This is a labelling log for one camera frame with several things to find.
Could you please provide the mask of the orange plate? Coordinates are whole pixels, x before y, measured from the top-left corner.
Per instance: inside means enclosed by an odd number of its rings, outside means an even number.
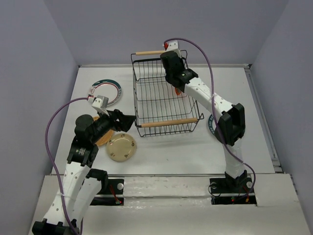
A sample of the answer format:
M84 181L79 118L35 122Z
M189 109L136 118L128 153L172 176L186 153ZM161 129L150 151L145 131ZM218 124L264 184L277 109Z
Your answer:
M175 88L176 95L181 95L182 91L179 88Z

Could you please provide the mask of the white plate teal lettered rim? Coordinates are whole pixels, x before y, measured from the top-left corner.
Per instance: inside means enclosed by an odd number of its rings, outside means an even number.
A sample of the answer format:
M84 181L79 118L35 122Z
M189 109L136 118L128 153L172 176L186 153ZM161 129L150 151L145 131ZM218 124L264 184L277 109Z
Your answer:
M209 116L207 125L208 125L208 129L211 132L211 134L215 135L216 124L215 124L213 115Z

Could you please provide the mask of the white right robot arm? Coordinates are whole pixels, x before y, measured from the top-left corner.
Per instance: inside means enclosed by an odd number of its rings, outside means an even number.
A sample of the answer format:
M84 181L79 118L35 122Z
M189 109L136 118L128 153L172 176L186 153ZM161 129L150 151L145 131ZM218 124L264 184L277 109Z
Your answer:
M246 165L242 159L241 142L246 129L245 109L223 99L207 86L196 72L187 69L183 59L175 51L160 56L168 83L194 98L208 110L215 122L215 138L223 145L225 172L223 178L210 181L211 194L242 194L248 189Z

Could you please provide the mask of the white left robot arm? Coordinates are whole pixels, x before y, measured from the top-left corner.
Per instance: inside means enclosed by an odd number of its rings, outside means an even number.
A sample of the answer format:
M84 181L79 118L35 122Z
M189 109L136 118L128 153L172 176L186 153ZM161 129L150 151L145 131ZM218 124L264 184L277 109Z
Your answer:
M75 136L71 143L64 175L58 177L59 190L44 215L32 227L35 235L80 235L83 217L97 193L108 189L108 174L92 168L98 153L96 142L107 132L128 132L134 115L125 115L115 109L99 112L94 120L81 115L75 121Z

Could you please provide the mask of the woven tan plate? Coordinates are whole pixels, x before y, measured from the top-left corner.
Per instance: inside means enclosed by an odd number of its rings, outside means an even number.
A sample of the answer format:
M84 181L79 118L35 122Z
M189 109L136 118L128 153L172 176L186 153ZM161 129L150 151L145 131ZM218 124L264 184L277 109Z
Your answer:
M93 121L96 122L96 128L99 129L101 127L100 123L97 122L99 117L93 117ZM113 136L114 131L110 129L108 132L106 132L95 144L100 147L105 145Z

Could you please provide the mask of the beige floral plate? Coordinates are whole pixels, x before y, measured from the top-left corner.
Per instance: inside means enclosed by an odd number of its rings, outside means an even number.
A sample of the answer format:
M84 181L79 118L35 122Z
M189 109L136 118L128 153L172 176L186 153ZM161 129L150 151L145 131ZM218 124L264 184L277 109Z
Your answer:
M127 133L112 136L106 145L107 155L115 162L127 161L135 154L136 149L135 139Z

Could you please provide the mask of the white plate teal red rim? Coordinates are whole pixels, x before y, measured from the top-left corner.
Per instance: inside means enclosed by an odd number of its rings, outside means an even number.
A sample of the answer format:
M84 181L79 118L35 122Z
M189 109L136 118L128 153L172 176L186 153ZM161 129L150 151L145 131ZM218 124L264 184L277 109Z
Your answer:
M108 98L107 106L115 104L122 95L122 88L118 82L111 79L102 79L91 85L88 91L88 102L92 102L98 96L104 96Z

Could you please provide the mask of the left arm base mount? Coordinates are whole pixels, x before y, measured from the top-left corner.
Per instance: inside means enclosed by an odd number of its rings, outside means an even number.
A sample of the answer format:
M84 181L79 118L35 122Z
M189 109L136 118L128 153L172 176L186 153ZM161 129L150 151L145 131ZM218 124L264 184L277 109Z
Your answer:
M102 188L91 202L91 206L123 206L124 179L109 179L106 188Z

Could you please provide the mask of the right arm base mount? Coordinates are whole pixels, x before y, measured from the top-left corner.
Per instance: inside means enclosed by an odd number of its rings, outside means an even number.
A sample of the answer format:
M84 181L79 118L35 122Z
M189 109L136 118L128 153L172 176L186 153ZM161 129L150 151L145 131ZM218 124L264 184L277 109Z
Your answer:
M257 205L252 187L252 179L248 177L237 188L230 188L225 178L211 178L208 192L212 205Z

